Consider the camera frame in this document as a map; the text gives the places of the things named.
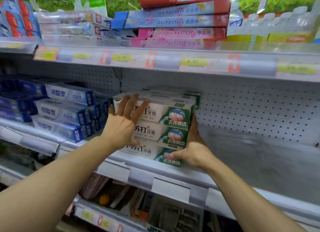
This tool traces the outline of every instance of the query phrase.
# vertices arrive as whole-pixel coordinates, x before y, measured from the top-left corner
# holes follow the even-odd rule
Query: perforated shelf back panel
[[[86,87],[96,91],[120,91],[120,81],[112,68],[34,60],[16,63],[19,64],[20,74],[81,81],[86,83]]]
[[[202,90],[199,124],[308,145],[320,141],[320,84],[123,69],[122,92],[161,84]]]

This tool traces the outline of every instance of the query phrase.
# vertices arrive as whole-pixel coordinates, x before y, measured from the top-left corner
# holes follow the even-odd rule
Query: finger
[[[140,144],[138,141],[136,141],[134,138],[131,138],[131,141],[130,141],[130,146],[134,146],[134,147],[139,147]]]
[[[191,121],[191,126],[190,126],[190,133],[198,133],[198,122],[197,122],[197,117],[195,113],[192,116],[192,121]]]
[[[118,112],[117,112],[117,115],[122,115],[123,114],[123,111],[125,109],[125,106],[128,102],[128,100],[130,99],[130,96],[125,96],[122,98],[121,102],[119,103],[119,106],[118,106]]]
[[[131,121],[133,121],[133,123],[136,125],[139,121],[139,118],[141,117],[141,115],[143,114],[144,110],[148,107],[150,100],[146,99],[144,100],[144,102],[138,107],[137,110],[135,110]]]
[[[115,113],[114,113],[114,106],[113,106],[113,104],[110,105],[108,114],[111,114],[111,115],[114,115],[114,114],[115,114]]]
[[[132,112],[134,105],[136,104],[136,102],[138,100],[138,97],[139,97],[139,94],[134,94],[134,96],[131,97],[129,99],[129,101],[127,102],[126,108],[123,112],[123,116],[126,117],[127,119],[131,118],[131,112]]]
[[[183,159],[183,152],[184,152],[184,149],[183,149],[183,150],[179,150],[179,151],[172,152],[172,153],[170,154],[170,159],[172,159],[172,160]]]

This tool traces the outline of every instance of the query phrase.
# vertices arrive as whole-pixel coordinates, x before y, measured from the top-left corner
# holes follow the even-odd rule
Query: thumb
[[[183,150],[179,150],[179,151],[175,151],[175,152],[172,152],[170,154],[170,159],[172,160],[175,160],[175,159],[183,159]]]
[[[134,138],[131,138],[129,145],[130,145],[130,146],[137,147],[137,146],[139,146],[140,144],[139,144],[139,142],[136,141]]]

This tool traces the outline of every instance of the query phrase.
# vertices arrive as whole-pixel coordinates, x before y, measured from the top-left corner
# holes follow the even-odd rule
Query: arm
[[[53,231],[76,194],[95,169],[125,145],[137,145],[131,134],[147,107],[145,101],[130,117],[138,95],[113,107],[101,136],[51,162],[0,193],[0,231]]]
[[[195,116],[186,148],[171,156],[184,159],[210,175],[245,232],[306,232],[211,153],[199,135]]]

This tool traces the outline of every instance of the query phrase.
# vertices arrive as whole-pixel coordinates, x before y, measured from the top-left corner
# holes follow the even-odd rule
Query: hand
[[[171,159],[183,159],[190,165],[204,168],[212,158],[216,157],[211,153],[198,131],[198,122],[195,114],[188,133],[186,148],[170,154]]]
[[[132,137],[132,132],[143,111],[149,105],[149,100],[145,100],[131,117],[132,109],[138,97],[138,94],[133,97],[123,97],[119,103],[117,114],[114,112],[113,105],[109,107],[108,120],[100,137],[107,141],[114,151],[122,149],[126,145],[138,145],[138,142]]]

